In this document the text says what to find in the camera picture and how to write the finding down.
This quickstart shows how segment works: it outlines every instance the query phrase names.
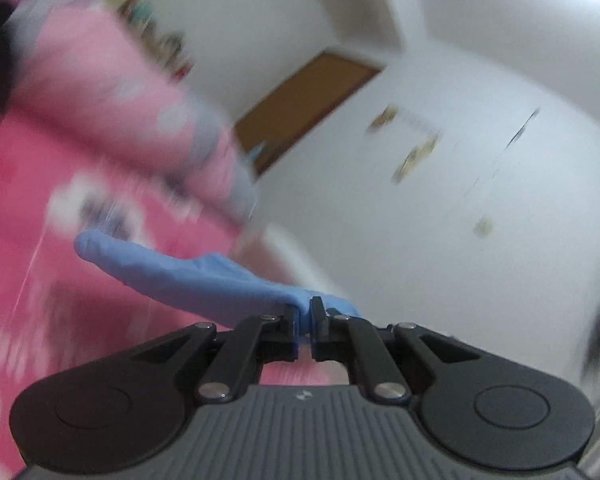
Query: door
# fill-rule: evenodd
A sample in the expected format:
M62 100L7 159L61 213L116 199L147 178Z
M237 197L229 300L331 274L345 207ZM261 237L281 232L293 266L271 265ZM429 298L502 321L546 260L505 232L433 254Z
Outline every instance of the door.
M323 52L278 86L236 125L258 174L379 72Z

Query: white logo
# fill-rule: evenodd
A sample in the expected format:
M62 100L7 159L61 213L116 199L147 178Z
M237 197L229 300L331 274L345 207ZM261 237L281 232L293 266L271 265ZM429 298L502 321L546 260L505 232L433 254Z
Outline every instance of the white logo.
M309 400L313 396L314 396L314 394L312 394L308 390L303 390L299 394L296 394L296 399L298 399L298 400Z

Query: metal screw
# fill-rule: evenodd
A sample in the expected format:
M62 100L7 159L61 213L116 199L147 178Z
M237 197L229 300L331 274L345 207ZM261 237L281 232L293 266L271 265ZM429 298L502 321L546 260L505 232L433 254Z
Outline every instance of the metal screw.
M198 388L198 393L205 399L224 399L229 394L229 387L224 383L206 383Z
M407 388L398 383L380 383L374 393L383 399L400 399L407 394Z

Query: blue rubber glove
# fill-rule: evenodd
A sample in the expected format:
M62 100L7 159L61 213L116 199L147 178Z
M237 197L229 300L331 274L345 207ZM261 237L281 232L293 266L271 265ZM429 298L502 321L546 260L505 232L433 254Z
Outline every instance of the blue rubber glove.
M322 297L325 308L360 317L347 300L262 280L221 254L179 260L96 230L80 233L74 247L83 260L141 294L230 328L248 316L282 314L291 304L298 308L301 333L307 333L314 296Z

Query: ceiling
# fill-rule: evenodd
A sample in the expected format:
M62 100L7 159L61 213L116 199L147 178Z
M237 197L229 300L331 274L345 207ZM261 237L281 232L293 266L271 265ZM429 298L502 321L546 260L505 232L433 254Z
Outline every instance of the ceiling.
M600 0L420 0L427 32L535 79L600 122Z

